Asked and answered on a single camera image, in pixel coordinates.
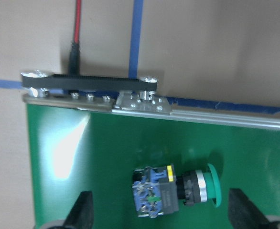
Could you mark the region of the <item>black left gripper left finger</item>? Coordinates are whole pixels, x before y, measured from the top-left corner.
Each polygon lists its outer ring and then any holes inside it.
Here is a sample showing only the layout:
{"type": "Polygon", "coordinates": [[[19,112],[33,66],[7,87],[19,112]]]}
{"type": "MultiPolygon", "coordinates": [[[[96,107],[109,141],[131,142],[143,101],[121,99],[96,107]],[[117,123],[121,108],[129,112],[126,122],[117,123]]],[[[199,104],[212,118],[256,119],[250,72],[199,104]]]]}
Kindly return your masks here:
{"type": "Polygon", "coordinates": [[[91,229],[94,224],[94,207],[92,191],[79,194],[63,223],[64,229],[91,229]]]}

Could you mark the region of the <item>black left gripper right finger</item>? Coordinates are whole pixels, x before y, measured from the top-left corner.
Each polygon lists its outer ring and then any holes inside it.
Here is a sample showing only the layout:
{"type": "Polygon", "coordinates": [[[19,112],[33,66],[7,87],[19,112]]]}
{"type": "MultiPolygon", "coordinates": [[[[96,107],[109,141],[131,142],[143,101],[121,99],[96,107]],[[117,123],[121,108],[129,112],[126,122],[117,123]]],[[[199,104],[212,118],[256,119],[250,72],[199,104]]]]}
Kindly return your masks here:
{"type": "Polygon", "coordinates": [[[272,223],[239,188],[229,189],[228,219],[234,229],[272,228],[272,223]]]}

